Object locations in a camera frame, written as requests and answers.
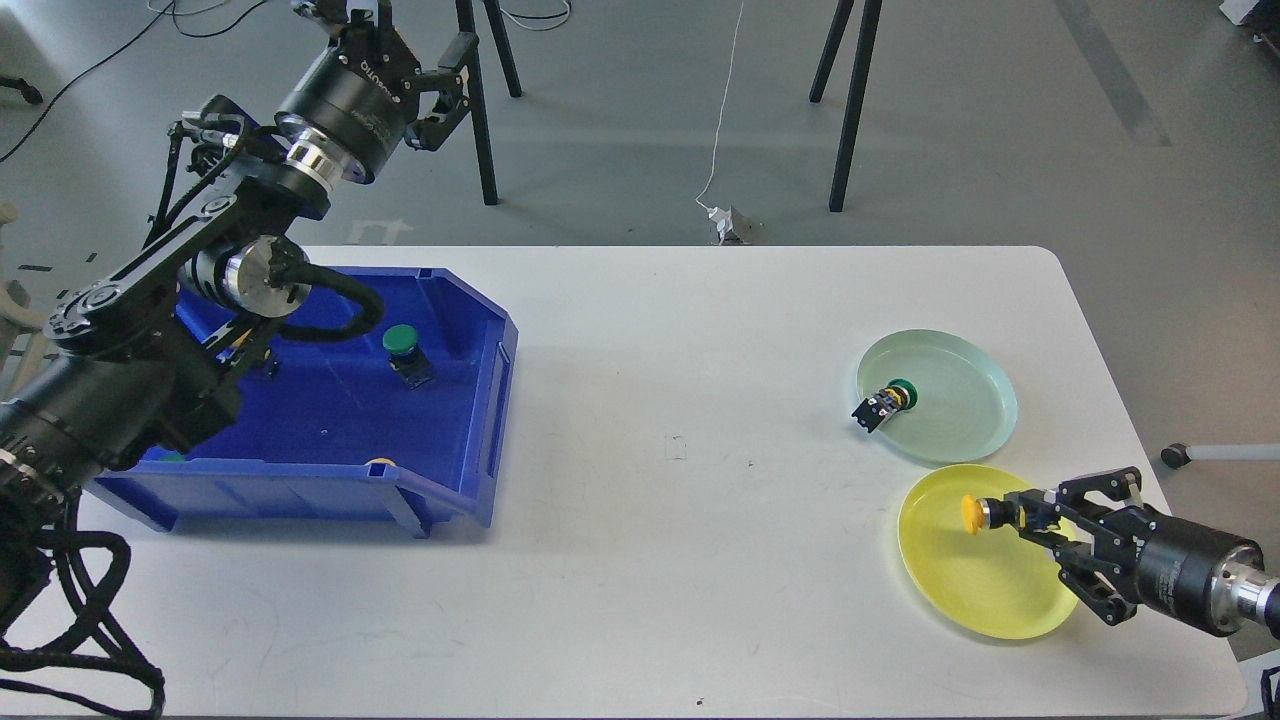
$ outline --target grey floor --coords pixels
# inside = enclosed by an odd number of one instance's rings
[[[233,0],[184,27],[221,27],[247,5]],[[1149,456],[1174,441],[1280,442],[1280,63],[1216,5],[888,3],[846,210],[832,214],[854,31],[826,100],[810,105],[833,3],[749,0],[704,200],[737,206],[769,245],[1044,246],[1066,268]],[[512,27],[527,92],[518,100],[503,91],[481,23],[503,202],[481,204],[462,129],[438,154],[399,151],[375,184],[344,188],[329,218],[300,223],[294,240],[709,242],[694,197],[739,6],[579,3],[553,32]],[[150,17],[143,0],[0,0],[0,70],[52,95]],[[426,61],[456,29],[440,0],[401,0],[397,23]],[[0,165],[0,199],[23,214],[4,231],[6,278],[51,305],[123,263],[157,197],[165,124],[214,92],[270,117],[323,44],[273,1],[212,40],[160,23],[88,76]],[[0,149],[36,114],[0,95]],[[1162,475],[1176,512],[1280,559],[1280,464]],[[1233,647],[1245,659],[1277,643],[1251,626]]]

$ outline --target black tripod leg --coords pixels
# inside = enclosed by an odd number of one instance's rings
[[[475,33],[476,15],[471,0],[456,0],[458,31]],[[480,79],[480,50],[467,63],[467,96],[471,102],[471,129],[476,136],[476,163],[480,165],[480,193],[485,205],[498,204],[498,181],[493,174],[493,146],[489,145],[489,114],[484,105],[484,81]]]
[[[827,44],[822,46],[822,58],[818,59],[818,73],[813,76],[813,86],[809,88],[810,102],[822,101],[822,94],[827,90],[827,78],[831,77],[831,65],[836,61],[840,40],[845,37],[845,28],[849,27],[849,15],[852,13],[854,0],[836,1],[836,15],[831,18],[831,29],[827,31]]]
[[[512,97],[520,97],[525,91],[520,88],[520,76],[516,74],[516,59],[511,55],[507,23],[502,22],[502,8],[498,6],[498,0],[484,0],[484,12],[489,15],[489,27],[493,28],[493,44],[498,47],[502,74],[507,78],[507,92]]]
[[[876,28],[879,27],[881,0],[865,0],[863,26],[858,31],[858,50],[854,54],[854,74],[849,81],[849,101],[845,104],[845,123],[840,129],[840,147],[836,150],[836,177],[831,181],[827,209],[840,213],[845,209],[845,190],[849,187],[849,168],[854,164],[854,143],[858,141],[858,122],[863,115],[867,95],[867,76],[876,46]]]
[[[471,0],[456,0],[453,5],[458,9],[458,32],[475,32],[476,15]]]
[[[476,136],[476,163],[480,165],[480,193],[485,205],[498,204],[498,181],[493,173],[493,147],[489,145],[489,114],[484,105],[484,82],[480,79],[480,54],[471,58],[467,73],[467,97],[471,101],[471,129]]]

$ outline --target white table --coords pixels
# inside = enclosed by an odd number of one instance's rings
[[[449,268],[511,313],[494,524],[429,541],[310,521],[161,536],[86,502],[83,527],[133,543],[116,614],[165,670],[170,715],[1174,716],[1244,702],[1225,641],[1151,610],[1107,628],[1078,607],[1046,638],[986,641],[902,569],[899,503],[928,469],[849,414],[863,351],[904,328],[965,337],[1011,377],[1020,423],[987,464],[1044,487],[1133,464],[1164,507],[1044,250],[312,255]],[[0,697],[3,712],[55,710]]]

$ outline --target light green plate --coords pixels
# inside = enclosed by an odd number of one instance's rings
[[[916,460],[969,462],[1000,450],[1014,434],[1014,384],[969,341],[938,331],[902,331],[876,341],[858,365],[854,404],[895,378],[914,384],[919,400],[876,434]]]
[[[1076,598],[1057,582],[1057,564],[1014,528],[964,530],[960,500],[1028,489],[986,465],[951,465],[925,475],[902,502],[897,543],[915,587],[943,615],[975,633],[1029,639],[1057,628]],[[1074,538],[1070,525],[1059,532]]]

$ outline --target blue storage crate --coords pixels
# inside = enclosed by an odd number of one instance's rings
[[[274,340],[280,365],[241,380],[234,425],[183,457],[154,448],[88,491],[157,530],[184,518],[317,518],[394,520],[426,537],[458,514],[489,527],[516,325],[448,270],[342,270],[381,296],[376,329],[340,343]],[[314,288],[289,323],[337,327],[355,310]],[[230,316],[191,299],[178,315],[200,337]],[[401,323],[417,329],[435,368],[416,389],[381,347],[383,331]]]

